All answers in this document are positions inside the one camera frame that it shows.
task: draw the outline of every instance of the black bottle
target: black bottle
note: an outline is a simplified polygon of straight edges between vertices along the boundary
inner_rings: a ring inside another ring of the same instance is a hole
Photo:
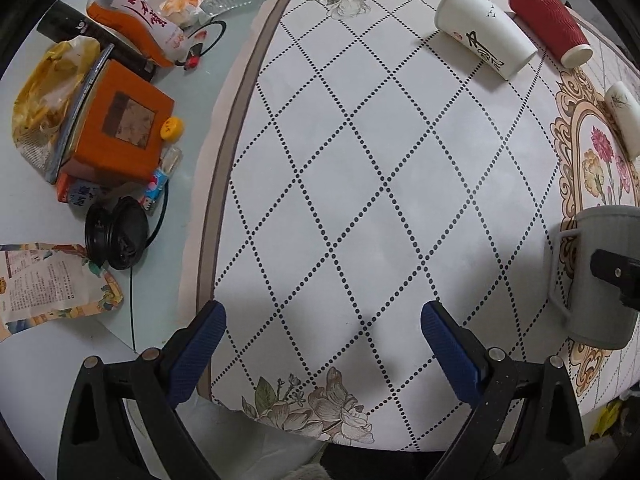
[[[116,60],[145,81],[151,81],[156,74],[155,63],[133,50],[82,12],[78,12],[60,0],[56,1],[42,17],[36,30],[56,43],[72,40],[76,36],[95,38],[102,48],[113,43],[111,59]]]

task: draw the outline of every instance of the black cable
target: black cable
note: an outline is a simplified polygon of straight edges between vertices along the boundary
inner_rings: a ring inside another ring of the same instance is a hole
[[[162,200],[162,210],[160,211],[160,218],[158,219],[158,223],[154,228],[154,231],[151,233],[151,236],[146,239],[145,248],[149,247],[153,243],[153,241],[158,236],[160,228],[162,227],[162,222],[164,221],[164,215],[166,213],[166,205],[169,202],[169,182],[164,184],[164,199]],[[133,266],[129,267],[129,314],[130,314],[130,322],[131,322],[131,345],[133,346],[133,351],[136,351],[136,336],[133,330]]]
[[[158,219],[158,223],[154,228],[154,231],[151,233],[151,236],[146,239],[145,248],[149,247],[158,236],[158,231],[162,227],[162,222],[164,221],[164,214],[166,213],[166,203],[169,200],[169,181],[164,183],[164,202],[162,202],[162,211],[160,212],[160,218]]]
[[[216,41],[214,41],[213,43],[211,43],[205,50],[203,50],[200,53],[200,57],[204,56],[209,50],[211,50],[213,47],[216,46],[216,44],[222,39],[222,36],[225,35],[225,31],[226,31],[226,23],[223,22],[222,20],[212,20],[210,22],[205,23],[204,25],[201,25],[200,27],[198,27],[196,30],[194,30],[189,36],[188,38],[191,38],[192,36],[194,36],[195,34],[197,34],[198,32],[200,32],[203,28],[209,27],[209,25],[220,25],[222,27],[222,29],[220,30],[220,34],[219,36],[216,38]],[[176,61],[175,65],[176,66],[184,66],[184,61]]]
[[[136,336],[133,331],[133,266],[129,267],[129,314],[131,320],[131,345],[133,351],[136,351]]]

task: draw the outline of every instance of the yellow bottle cap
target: yellow bottle cap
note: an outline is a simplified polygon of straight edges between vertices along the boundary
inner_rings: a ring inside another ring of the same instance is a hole
[[[180,117],[169,117],[160,128],[160,136],[166,142],[175,142],[180,139],[184,131],[184,123]]]

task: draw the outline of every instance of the white cylindrical object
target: white cylindrical object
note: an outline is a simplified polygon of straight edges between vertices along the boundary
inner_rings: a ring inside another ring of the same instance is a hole
[[[434,21],[506,81],[537,52],[527,35],[491,0],[441,0]]]
[[[591,45],[583,43],[572,46],[560,58],[560,63],[565,68],[572,70],[577,66],[584,65],[593,56]]]
[[[629,160],[634,160],[640,156],[640,104],[622,81],[610,86],[604,101],[620,128]]]

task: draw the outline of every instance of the blue clamp pad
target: blue clamp pad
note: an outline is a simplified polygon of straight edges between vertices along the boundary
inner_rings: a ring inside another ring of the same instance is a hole
[[[449,317],[449,324],[438,310],[444,311],[444,315]],[[420,326],[458,400],[470,404],[472,408],[476,407],[482,396],[480,371],[452,331],[460,330],[460,327],[437,301],[424,304]]]
[[[180,355],[172,360],[168,370],[166,399],[172,408],[191,397],[192,391],[210,362],[211,355],[220,343],[226,330],[225,307],[217,301],[208,301],[189,327],[184,330],[190,332],[193,329],[191,338],[185,343]]]

